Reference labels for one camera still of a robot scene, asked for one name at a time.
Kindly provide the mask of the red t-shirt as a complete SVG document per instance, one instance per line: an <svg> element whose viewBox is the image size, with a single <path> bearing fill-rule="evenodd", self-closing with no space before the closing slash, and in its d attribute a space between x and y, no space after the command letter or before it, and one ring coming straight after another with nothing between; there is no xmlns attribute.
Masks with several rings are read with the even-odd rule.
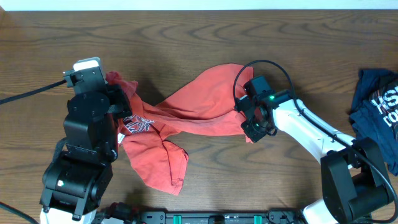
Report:
<svg viewBox="0 0 398 224"><path fill-rule="evenodd" d="M152 106L137 94L137 81L127 81L118 72L106 80L121 85L132 115L119 119L119 144L131 167L148 187L178 195L183 187L188 154L168 140L181 132L203 136L234 136L244 133L243 114L234 109L233 91L244 94L252 79L252 67L229 63L211 67L163 102Z"/></svg>

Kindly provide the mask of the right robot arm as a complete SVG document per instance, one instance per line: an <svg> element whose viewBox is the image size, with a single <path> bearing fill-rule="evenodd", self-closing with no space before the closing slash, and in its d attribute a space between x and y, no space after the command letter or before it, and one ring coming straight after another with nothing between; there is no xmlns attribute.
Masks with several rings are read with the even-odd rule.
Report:
<svg viewBox="0 0 398 224"><path fill-rule="evenodd" d="M293 91L246 90L233 100L246 117L241 127L250 140L285 132L320 164L322 198L302 210L304 223L376 223L372 212L397 203L373 140L357 140L333 128Z"/></svg>

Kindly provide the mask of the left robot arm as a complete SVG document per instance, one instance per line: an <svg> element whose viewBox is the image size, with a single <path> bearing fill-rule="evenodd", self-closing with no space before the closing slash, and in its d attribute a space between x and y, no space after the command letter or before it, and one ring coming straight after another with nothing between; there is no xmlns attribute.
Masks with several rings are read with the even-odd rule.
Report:
<svg viewBox="0 0 398 224"><path fill-rule="evenodd" d="M118 158L118 119L131 115L120 85L86 87L67 103L60 140L43 176L41 223L91 223Z"/></svg>

